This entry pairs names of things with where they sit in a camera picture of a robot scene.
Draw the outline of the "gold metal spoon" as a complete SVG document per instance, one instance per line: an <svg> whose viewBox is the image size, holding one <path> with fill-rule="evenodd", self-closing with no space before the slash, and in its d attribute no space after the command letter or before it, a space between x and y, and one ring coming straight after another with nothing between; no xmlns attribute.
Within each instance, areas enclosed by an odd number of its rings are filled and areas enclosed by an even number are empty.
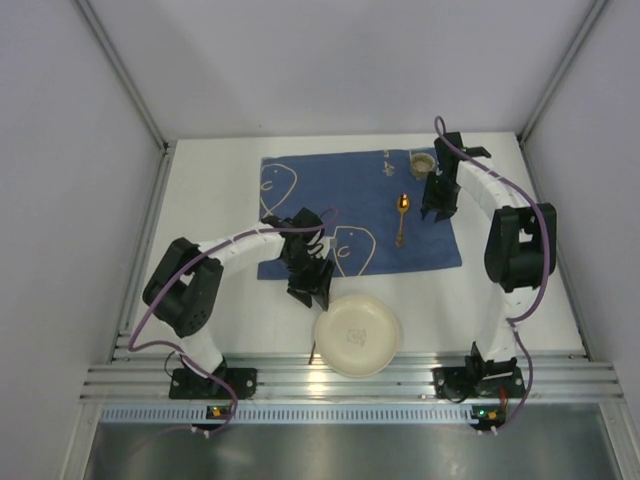
<svg viewBox="0 0 640 480"><path fill-rule="evenodd" d="M410 199L406 193L399 196L396 202L396 209L399 213L399 225L396 235L396 246L401 248L404 245L404 219L405 215L410 209Z"/></svg>

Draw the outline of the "brown fork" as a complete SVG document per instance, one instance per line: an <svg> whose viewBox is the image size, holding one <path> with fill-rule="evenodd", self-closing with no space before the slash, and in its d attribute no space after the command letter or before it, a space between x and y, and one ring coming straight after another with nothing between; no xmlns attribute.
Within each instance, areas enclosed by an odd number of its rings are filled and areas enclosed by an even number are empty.
<svg viewBox="0 0 640 480"><path fill-rule="evenodd" d="M312 348L308 357L308 361L307 361L307 365L312 365L314 362L314 357L315 357L315 350L316 350L316 342L314 341L312 344Z"/></svg>

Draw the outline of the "cream ceramic plate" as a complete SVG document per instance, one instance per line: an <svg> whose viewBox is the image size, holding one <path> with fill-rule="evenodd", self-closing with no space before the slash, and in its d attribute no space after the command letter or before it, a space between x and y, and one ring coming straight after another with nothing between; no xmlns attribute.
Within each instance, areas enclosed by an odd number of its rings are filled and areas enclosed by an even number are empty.
<svg viewBox="0 0 640 480"><path fill-rule="evenodd" d="M348 295L332 301L314 326L315 353L326 365L348 378L366 378L384 370L401 343L394 313L368 295Z"/></svg>

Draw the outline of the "blue fish placemat cloth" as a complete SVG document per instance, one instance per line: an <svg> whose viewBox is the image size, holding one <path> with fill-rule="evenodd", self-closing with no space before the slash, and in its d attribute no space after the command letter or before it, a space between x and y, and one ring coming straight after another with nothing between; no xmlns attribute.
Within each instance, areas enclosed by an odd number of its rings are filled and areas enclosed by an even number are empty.
<svg viewBox="0 0 640 480"><path fill-rule="evenodd" d="M410 172L411 150L391 149L266 157L260 168L260 214L292 217L335 208L325 231L338 277L457 268L452 224L421 219L425 183ZM404 245L396 246L396 202L406 193Z"/></svg>

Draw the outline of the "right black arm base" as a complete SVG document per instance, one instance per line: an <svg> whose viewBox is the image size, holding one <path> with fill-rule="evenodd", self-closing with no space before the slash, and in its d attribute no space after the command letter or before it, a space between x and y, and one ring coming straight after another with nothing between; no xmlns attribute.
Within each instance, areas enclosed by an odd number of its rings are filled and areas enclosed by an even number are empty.
<svg viewBox="0 0 640 480"><path fill-rule="evenodd" d="M438 367L433 371L436 397L453 403L470 399L521 398L525 393L522 371L515 356L496 361L486 358L472 343L463 366Z"/></svg>

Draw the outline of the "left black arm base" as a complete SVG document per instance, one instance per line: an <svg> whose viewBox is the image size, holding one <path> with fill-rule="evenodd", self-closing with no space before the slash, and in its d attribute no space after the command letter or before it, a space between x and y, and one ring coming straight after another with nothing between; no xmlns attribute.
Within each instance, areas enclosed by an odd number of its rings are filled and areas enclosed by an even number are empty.
<svg viewBox="0 0 640 480"><path fill-rule="evenodd" d="M169 398L172 400L231 400L227 388L210 378L202 377L189 369L184 362L180 368L168 369L168 360L164 363L164 372L170 378ZM239 400L252 397L258 385L258 370L255 368L228 367L226 362L214 372L236 394Z"/></svg>

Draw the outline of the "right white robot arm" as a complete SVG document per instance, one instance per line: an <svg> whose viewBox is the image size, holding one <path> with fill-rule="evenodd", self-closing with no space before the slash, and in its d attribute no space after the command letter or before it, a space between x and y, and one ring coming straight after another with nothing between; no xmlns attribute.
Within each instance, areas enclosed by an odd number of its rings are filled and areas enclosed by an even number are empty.
<svg viewBox="0 0 640 480"><path fill-rule="evenodd" d="M440 133L434 147L437 167L427 176L421 215L451 219L464 191L490 221L484 269L493 287L472 353L485 363L508 362L515 356L519 325L542 303L555 269L556 209L480 162L491 154L465 147L460 133Z"/></svg>

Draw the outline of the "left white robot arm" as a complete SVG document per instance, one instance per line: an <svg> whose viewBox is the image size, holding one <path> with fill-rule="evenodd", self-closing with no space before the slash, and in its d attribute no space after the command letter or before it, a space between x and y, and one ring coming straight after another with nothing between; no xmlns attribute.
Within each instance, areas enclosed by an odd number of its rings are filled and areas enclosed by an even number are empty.
<svg viewBox="0 0 640 480"><path fill-rule="evenodd" d="M147 306L129 341L131 352L167 345L201 378L220 376L224 355L208 326L223 279L265 262L288 274L287 294L326 311L335 262L324 233L324 214L307 208L294 216L265 216L253 227L209 243L171 242L145 286Z"/></svg>

